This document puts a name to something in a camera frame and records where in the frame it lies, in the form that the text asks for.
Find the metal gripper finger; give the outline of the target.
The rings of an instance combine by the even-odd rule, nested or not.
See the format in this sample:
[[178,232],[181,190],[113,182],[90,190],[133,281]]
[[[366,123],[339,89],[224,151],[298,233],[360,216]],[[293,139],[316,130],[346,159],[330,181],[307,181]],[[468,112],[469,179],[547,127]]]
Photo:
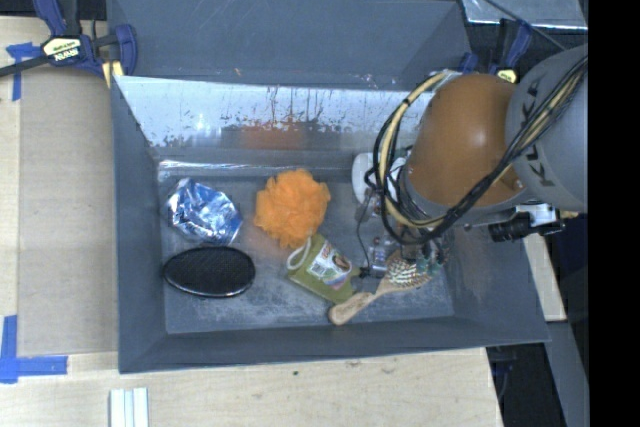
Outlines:
[[375,293],[386,274],[386,268],[361,267],[355,277],[355,291]]
[[369,246],[369,264],[385,265],[392,252],[392,240],[386,237],[374,237]]

